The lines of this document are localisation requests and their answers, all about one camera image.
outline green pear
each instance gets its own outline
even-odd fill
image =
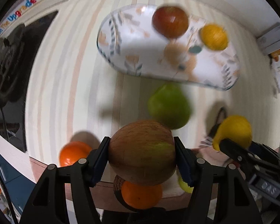
[[[192,113],[180,87],[164,84],[148,100],[148,111],[154,120],[172,130],[186,125]]]

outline striped tablecloth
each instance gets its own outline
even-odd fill
[[[133,3],[178,3],[191,14],[223,25],[234,44],[241,76],[226,92],[183,84],[193,105],[186,126],[173,132],[188,148],[196,148],[210,129],[220,106],[245,116],[253,140],[279,147],[280,94],[269,59],[255,37],[222,12],[195,0],[68,0],[51,24],[32,69],[26,102],[27,150],[45,163],[58,163],[63,145],[78,139],[94,147],[122,126],[149,118],[147,100],[164,81],[123,75],[98,53],[96,36],[101,21],[114,9]],[[103,179],[113,181],[107,166]]]

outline cabinet handle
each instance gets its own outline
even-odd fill
[[[3,180],[6,182],[6,177],[5,177],[5,174],[3,172],[3,168],[0,166],[0,171],[1,171],[1,174],[3,176]]]

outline screw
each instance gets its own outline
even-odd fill
[[[232,170],[235,170],[235,169],[236,169],[236,167],[235,167],[234,164],[229,164],[228,167],[229,167],[230,169],[232,169]]]
[[[50,164],[48,167],[47,167],[49,170],[53,170],[55,168],[55,164]]]
[[[79,159],[79,161],[78,161],[78,163],[80,163],[80,164],[84,164],[84,163],[86,163],[86,162],[87,162],[86,158],[81,158],[81,159]]]
[[[205,160],[203,158],[198,158],[196,161],[199,164],[204,164],[205,163]]]

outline white oval plate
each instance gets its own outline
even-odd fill
[[[230,89],[239,77],[239,61],[232,43],[223,51],[208,49],[199,37],[199,30],[207,21],[194,15],[189,16],[186,33],[169,40],[152,26],[156,8],[129,5],[103,20],[97,48],[106,61],[129,75]]]

